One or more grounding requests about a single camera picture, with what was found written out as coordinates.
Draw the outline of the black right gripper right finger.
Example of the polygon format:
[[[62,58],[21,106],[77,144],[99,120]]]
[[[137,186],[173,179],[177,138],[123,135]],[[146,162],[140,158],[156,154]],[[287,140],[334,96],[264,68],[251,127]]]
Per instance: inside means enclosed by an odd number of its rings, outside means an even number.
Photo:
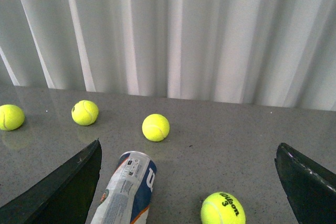
[[[335,223],[335,174],[286,143],[275,158],[281,185],[298,223]]]

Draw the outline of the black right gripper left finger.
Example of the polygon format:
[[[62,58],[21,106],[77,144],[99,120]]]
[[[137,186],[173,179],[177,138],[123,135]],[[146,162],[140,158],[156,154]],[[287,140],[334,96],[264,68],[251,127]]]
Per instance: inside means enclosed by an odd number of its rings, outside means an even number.
[[[26,192],[1,207],[1,223],[85,223],[100,177],[93,141]]]

